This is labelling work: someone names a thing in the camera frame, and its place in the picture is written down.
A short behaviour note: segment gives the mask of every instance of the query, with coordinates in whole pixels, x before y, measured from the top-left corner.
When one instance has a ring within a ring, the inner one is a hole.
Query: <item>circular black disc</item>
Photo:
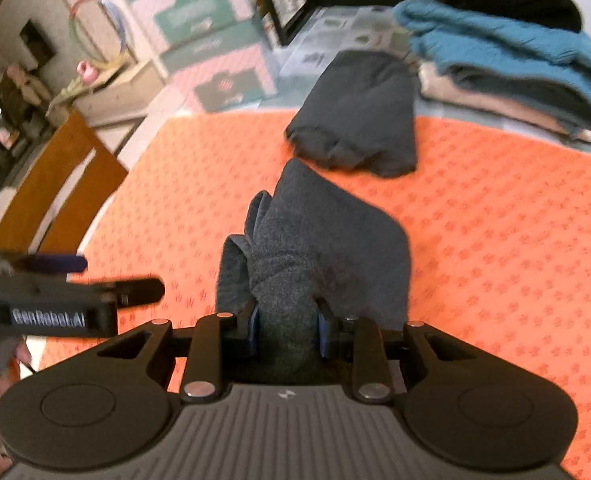
[[[0,400],[0,433],[12,456],[41,468],[91,470],[120,462],[149,445],[171,414],[167,393],[154,381],[32,388],[39,383],[31,379]]]
[[[573,402],[556,386],[431,386],[410,391],[410,430],[445,460],[510,472],[561,459],[575,433]]]

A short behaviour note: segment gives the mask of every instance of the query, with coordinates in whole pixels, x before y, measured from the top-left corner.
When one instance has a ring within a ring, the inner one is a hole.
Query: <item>pink folded cloth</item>
[[[435,63],[430,61],[421,63],[419,79],[422,84],[421,94],[428,99],[494,112],[511,119],[534,124],[558,134],[569,134],[557,119],[524,106],[517,101],[490,94],[471,92],[457,87],[449,76],[439,75],[435,70]],[[578,139],[591,142],[591,131],[582,130],[578,134]]]

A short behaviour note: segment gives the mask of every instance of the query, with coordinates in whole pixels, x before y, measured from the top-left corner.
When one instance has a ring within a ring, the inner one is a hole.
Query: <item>orange patterned surface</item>
[[[157,273],[166,282],[162,303],[122,313],[121,330],[152,317],[190,326],[213,311],[224,238],[242,232],[258,190],[274,190],[292,116],[175,119],[158,133],[86,251],[84,278]],[[416,120],[416,138],[414,174],[322,174],[403,225],[411,318],[572,395],[579,429],[564,465],[591,480],[591,155],[434,118]],[[50,340],[42,364],[88,346]]]

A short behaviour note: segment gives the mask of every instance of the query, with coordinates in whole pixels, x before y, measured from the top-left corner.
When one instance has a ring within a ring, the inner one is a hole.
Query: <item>silver rivet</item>
[[[185,384],[184,392],[189,397],[209,397],[216,392],[216,387],[207,381],[193,381]]]
[[[357,392],[365,399],[380,400],[388,396],[391,389],[386,384],[367,383],[363,384]]]

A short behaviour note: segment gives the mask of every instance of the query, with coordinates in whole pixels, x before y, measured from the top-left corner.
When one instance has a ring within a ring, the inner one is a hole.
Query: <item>gray cloth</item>
[[[414,79],[386,52],[345,50],[287,126],[295,154],[323,168],[394,177],[415,171]]]
[[[367,316],[402,330],[411,257],[400,225],[292,159],[276,186],[253,199],[244,235],[224,243],[217,312],[255,298],[260,350],[227,373],[258,383],[324,383],[335,371],[317,349],[317,300],[340,317]]]

